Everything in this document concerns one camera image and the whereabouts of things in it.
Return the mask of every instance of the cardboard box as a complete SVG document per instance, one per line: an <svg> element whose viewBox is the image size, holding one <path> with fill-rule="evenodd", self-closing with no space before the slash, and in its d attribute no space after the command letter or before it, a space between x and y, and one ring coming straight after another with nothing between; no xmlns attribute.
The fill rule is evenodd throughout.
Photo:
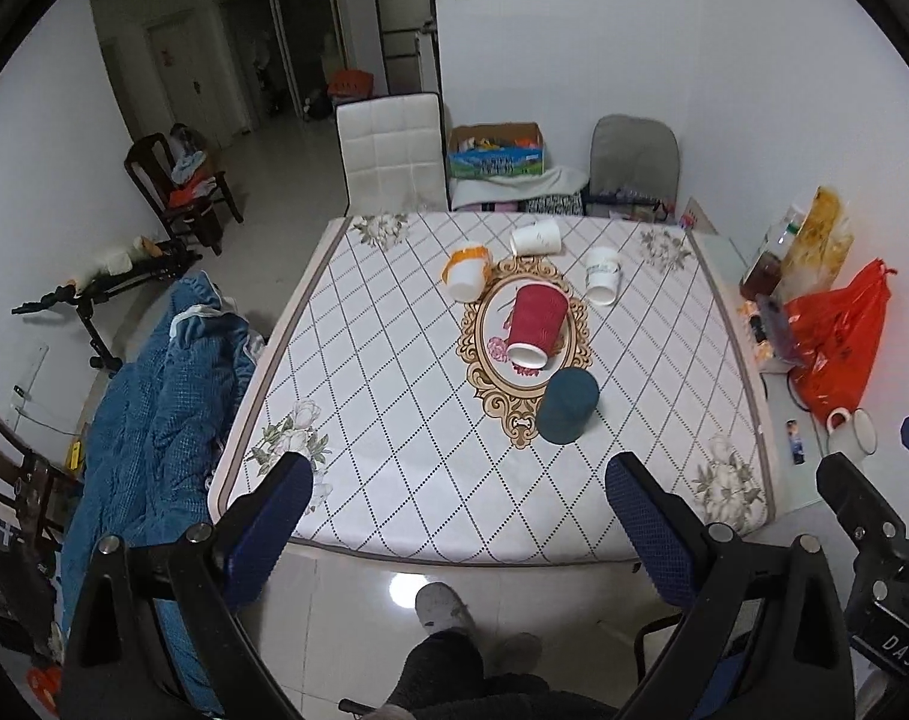
<svg viewBox="0 0 909 720"><path fill-rule="evenodd" d="M458 151L468 138L515 143L528 140L537 148L509 146L496 151L472 148ZM454 127L448 141L448 162L452 178L487 178L489 175L542 175L544 173L544 137L534 122L526 124L472 124Z"/></svg>

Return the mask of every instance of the shoe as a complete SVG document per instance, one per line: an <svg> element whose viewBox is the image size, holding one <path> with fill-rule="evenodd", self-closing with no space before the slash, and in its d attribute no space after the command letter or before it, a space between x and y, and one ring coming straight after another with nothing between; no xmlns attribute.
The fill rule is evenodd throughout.
<svg viewBox="0 0 909 720"><path fill-rule="evenodd" d="M538 667L544 645L534 634L516 634L494 648L491 676L530 674Z"/></svg>
<svg viewBox="0 0 909 720"><path fill-rule="evenodd" d="M414 611L427 633L458 631L475 638L475 621L464 602L442 581L426 584L414 598Z"/></svg>

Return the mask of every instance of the silver bolt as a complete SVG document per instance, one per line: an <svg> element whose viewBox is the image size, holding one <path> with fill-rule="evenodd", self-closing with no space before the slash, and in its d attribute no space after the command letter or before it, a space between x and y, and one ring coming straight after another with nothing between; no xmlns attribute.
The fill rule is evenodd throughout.
<svg viewBox="0 0 909 720"><path fill-rule="evenodd" d="M105 538L97 542L97 551L102 555L110 555L112 552L116 552L119 546L121 546L120 538L117 538L117 536L105 536Z"/></svg>
<svg viewBox="0 0 909 720"><path fill-rule="evenodd" d="M184 536L187 536L187 540L192 544L200 544L202 541L207 541L208 538L211 538L212 533L214 533L214 529L211 525L206 522L199 522L188 528Z"/></svg>
<svg viewBox="0 0 909 720"><path fill-rule="evenodd" d="M803 551L810 552L811 555L817 555L821 551L821 542L817 541L817 538L811 536L810 533L805 533L799 541Z"/></svg>
<svg viewBox="0 0 909 720"><path fill-rule="evenodd" d="M715 541L726 544L734 538L734 531L731 530L730 525L725 525L723 522L712 522L707 527L707 535Z"/></svg>

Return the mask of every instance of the black pants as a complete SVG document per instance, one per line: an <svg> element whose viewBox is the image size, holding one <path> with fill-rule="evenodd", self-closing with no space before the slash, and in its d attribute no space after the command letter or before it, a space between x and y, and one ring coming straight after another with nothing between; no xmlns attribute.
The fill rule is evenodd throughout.
<svg viewBox="0 0 909 720"><path fill-rule="evenodd" d="M593 699L551 691L533 674L485 679L480 652L469 638L453 631L433 634L411 650L387 703L407 709L419 720L555 716L601 720L616 714L616 709Z"/></svg>

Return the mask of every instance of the bottle of dark liquid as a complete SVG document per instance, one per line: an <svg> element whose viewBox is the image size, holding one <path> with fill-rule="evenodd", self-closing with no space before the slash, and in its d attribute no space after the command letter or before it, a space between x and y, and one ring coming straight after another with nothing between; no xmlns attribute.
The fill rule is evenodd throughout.
<svg viewBox="0 0 909 720"><path fill-rule="evenodd" d="M758 295L774 293L781 283L784 257L787 257L787 252L804 221L803 213L792 208L781 224L776 224L768 231L758 252L758 259L741 279L741 298L754 300Z"/></svg>

